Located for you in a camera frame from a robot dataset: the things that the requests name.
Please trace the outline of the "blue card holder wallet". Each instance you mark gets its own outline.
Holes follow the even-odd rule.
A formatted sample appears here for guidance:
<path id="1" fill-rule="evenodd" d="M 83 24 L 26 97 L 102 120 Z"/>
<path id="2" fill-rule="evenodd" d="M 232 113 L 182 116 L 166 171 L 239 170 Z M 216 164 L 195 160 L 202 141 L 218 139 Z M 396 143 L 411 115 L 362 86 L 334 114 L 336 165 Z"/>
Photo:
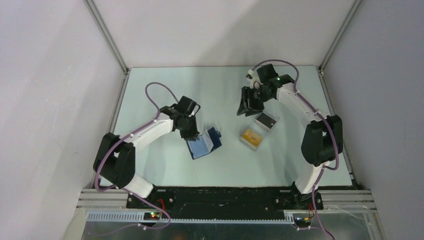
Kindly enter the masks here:
<path id="1" fill-rule="evenodd" d="M 193 160 L 209 155 L 222 146 L 222 134 L 215 127 L 204 131 L 196 140 L 187 140 L 186 144 Z"/>

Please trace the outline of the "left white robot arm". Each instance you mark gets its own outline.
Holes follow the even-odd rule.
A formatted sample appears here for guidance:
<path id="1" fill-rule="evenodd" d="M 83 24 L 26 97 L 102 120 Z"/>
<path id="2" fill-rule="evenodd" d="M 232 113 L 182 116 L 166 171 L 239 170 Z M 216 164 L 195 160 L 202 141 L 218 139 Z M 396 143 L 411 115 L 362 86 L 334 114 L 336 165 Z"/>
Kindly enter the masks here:
<path id="1" fill-rule="evenodd" d="M 99 192 L 116 188 L 139 196 L 145 208 L 153 208 L 158 202 L 154 184 L 136 172 L 136 153 L 160 137 L 179 131 L 185 141 L 195 141 L 200 133 L 196 114 L 201 106 L 187 96 L 177 103 L 157 109 L 147 123 L 126 135 L 108 132 L 100 142 L 93 163 L 94 187 Z"/>

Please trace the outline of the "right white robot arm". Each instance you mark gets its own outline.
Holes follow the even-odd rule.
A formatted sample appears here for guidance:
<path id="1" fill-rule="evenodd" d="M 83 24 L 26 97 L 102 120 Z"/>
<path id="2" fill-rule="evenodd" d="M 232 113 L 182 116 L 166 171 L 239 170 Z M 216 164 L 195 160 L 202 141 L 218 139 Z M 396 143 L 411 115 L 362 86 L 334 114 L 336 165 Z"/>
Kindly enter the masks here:
<path id="1" fill-rule="evenodd" d="M 304 127 L 300 145 L 308 166 L 297 177 L 291 194 L 291 204 L 304 209 L 311 202 L 324 170 L 335 171 L 343 152 L 343 122 L 338 115 L 328 115 L 315 107 L 298 89 L 300 72 L 293 66 L 296 78 L 280 75 L 273 64 L 260 63 L 248 70 L 248 86 L 241 89 L 238 116 L 252 116 L 265 110 L 265 102 L 276 100 L 283 104 Z"/>

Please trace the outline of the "clear plastic card tray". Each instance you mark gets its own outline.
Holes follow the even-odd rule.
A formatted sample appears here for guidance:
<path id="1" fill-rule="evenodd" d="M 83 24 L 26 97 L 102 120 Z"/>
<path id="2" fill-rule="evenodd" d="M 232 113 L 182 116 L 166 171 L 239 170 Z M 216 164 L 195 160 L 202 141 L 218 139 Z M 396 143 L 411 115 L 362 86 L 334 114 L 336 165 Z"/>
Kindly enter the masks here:
<path id="1" fill-rule="evenodd" d="M 274 118 L 275 120 L 277 120 L 277 122 L 279 121 L 279 117 L 278 116 L 274 116 L 274 115 L 272 115 L 272 114 L 270 114 L 270 113 L 268 113 L 268 112 L 263 112 L 263 113 L 266 113 L 267 115 L 269 115 L 269 116 L 271 116 L 272 118 Z M 265 129 L 265 128 L 263 128 L 263 127 L 261 127 L 259 124 L 257 124 L 256 123 L 256 117 L 254 118 L 254 120 L 245 128 L 245 130 L 246 129 L 251 129 L 251 130 L 253 130 L 254 132 L 256 132 L 256 133 L 258 133 L 259 135 L 261 135 L 262 137 L 263 137 L 263 140 L 262 140 L 262 142 L 264 141 L 264 139 L 267 137 L 267 135 L 270 133 L 270 131 L 275 127 L 275 125 L 277 124 L 275 124 L 274 125 L 274 127 L 272 128 L 272 129 Z M 258 148 L 256 148 L 256 149 L 254 149 L 254 148 L 251 148 L 251 147 L 249 147 L 248 145 L 246 145 L 245 143 L 243 143 L 242 141 L 241 141 L 241 135 L 240 135 L 240 142 L 242 143 L 242 144 L 244 144 L 245 146 L 247 146 L 249 149 L 251 149 L 252 151 L 256 151 L 259 147 L 260 147 L 260 145 L 259 145 L 259 147 Z"/>

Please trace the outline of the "orange card stack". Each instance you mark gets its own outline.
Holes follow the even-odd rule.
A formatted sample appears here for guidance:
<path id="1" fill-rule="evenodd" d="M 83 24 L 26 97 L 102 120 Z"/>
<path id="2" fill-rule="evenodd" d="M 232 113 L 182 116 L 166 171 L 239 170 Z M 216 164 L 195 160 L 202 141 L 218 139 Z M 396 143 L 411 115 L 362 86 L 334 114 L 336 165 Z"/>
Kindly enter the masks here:
<path id="1" fill-rule="evenodd" d="M 248 128 L 241 134 L 240 140 L 247 146 L 253 149 L 257 149 L 263 141 L 263 137 L 252 129 Z"/>

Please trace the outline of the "left controller board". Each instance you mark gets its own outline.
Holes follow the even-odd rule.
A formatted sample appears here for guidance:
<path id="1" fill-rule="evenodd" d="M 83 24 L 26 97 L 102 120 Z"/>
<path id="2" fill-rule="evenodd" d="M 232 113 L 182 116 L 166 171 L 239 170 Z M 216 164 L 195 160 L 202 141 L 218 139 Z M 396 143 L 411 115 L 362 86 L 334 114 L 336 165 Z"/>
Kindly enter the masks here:
<path id="1" fill-rule="evenodd" d="M 145 212 L 143 215 L 144 221 L 159 221 L 162 218 L 161 212 Z"/>

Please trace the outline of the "controller board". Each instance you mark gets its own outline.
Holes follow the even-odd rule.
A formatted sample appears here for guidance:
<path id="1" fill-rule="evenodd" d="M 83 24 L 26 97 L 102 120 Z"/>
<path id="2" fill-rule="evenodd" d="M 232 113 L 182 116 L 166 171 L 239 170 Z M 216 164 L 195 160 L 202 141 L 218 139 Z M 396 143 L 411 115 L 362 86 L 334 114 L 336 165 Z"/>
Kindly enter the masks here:
<path id="1" fill-rule="evenodd" d="M 145 212 L 143 215 L 144 221 L 159 221 L 162 218 L 161 212 Z"/>
<path id="2" fill-rule="evenodd" d="M 296 217 L 294 222 L 310 223 L 313 219 L 313 217 Z"/>

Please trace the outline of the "right controller board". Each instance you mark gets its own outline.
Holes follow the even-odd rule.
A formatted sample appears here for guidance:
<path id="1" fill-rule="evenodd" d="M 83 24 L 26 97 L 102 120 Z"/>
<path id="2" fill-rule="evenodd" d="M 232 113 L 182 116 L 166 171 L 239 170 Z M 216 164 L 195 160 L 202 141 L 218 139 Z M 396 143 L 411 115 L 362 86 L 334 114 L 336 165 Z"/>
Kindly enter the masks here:
<path id="1" fill-rule="evenodd" d="M 294 222 L 310 223 L 313 219 L 313 217 L 296 217 Z"/>

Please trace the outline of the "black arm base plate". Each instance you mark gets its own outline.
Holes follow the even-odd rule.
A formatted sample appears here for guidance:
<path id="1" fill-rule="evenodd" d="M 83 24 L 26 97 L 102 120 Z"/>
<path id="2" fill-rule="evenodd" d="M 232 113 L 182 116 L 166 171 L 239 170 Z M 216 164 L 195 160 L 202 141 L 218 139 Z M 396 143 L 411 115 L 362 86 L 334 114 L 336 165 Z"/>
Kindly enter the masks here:
<path id="1" fill-rule="evenodd" d="M 319 192 L 295 186 L 155 187 L 146 199 L 173 220 L 284 220 L 288 210 L 323 210 Z"/>

